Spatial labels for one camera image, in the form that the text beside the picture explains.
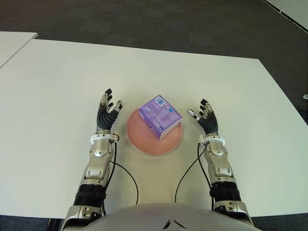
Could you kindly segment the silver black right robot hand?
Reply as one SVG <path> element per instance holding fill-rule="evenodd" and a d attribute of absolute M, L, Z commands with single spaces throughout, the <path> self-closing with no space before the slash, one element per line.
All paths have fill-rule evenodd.
<path fill-rule="evenodd" d="M 199 114 L 192 109 L 188 109 L 188 115 L 197 121 L 197 123 L 204 130 L 205 134 L 218 135 L 218 122 L 213 108 L 205 99 L 202 99 L 200 104 L 201 111 Z"/>

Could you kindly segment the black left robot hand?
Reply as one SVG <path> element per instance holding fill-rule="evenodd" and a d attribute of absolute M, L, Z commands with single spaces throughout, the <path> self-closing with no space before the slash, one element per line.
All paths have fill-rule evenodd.
<path fill-rule="evenodd" d="M 116 106 L 111 111 L 110 108 L 114 105 L 113 103 L 109 103 L 112 99 L 112 90 L 107 89 L 105 93 L 102 95 L 102 98 L 99 103 L 96 124 L 97 131 L 103 130 L 111 130 L 113 123 L 116 121 L 119 112 L 123 107 L 123 103 L 119 100 Z"/>

